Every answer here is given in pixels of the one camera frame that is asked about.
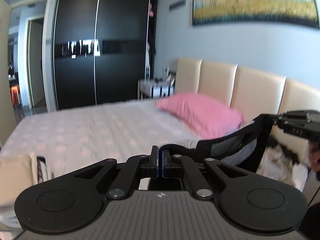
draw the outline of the bed sheet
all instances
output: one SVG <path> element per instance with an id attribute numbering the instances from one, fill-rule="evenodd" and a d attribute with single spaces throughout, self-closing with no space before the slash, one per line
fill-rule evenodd
<path id="1" fill-rule="evenodd" d="M 0 156 L 42 155 L 55 177 L 106 158 L 118 163 L 153 145 L 196 136 L 156 100 L 129 101 L 38 114 L 24 118 L 0 151 Z"/>

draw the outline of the nightstand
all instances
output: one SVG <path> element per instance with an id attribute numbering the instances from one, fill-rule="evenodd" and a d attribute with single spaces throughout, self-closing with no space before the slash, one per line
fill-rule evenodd
<path id="1" fill-rule="evenodd" d="M 165 98 L 174 94 L 174 86 L 154 80 L 139 80 L 138 99 L 142 98 Z"/>

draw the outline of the wardrobe door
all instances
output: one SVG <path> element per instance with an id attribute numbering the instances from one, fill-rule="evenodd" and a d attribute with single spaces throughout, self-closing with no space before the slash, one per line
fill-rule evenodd
<path id="1" fill-rule="evenodd" d="M 137 98 L 145 76 L 149 0 L 100 0 L 95 57 L 97 103 Z"/>
<path id="2" fill-rule="evenodd" d="M 58 0 L 54 78 L 58 109 L 95 105 L 93 39 L 98 0 Z"/>

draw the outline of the headboard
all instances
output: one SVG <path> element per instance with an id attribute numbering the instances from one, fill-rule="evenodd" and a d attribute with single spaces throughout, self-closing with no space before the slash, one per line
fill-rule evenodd
<path id="1" fill-rule="evenodd" d="M 236 64 L 180 58 L 177 85 L 177 93 L 195 91 L 206 94 L 237 109 L 247 121 L 262 113 L 277 114 L 301 109 L 320 111 L 319 90 L 284 76 Z M 285 135 L 279 129 L 274 129 L 273 134 L 297 152 L 301 160 L 304 158 L 306 140 Z"/>

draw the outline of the hand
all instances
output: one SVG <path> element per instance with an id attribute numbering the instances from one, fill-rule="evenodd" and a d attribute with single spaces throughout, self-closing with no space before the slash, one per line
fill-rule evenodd
<path id="1" fill-rule="evenodd" d="M 311 169 L 314 172 L 320 171 L 320 149 L 318 143 L 309 143 L 309 160 L 311 163 Z"/>

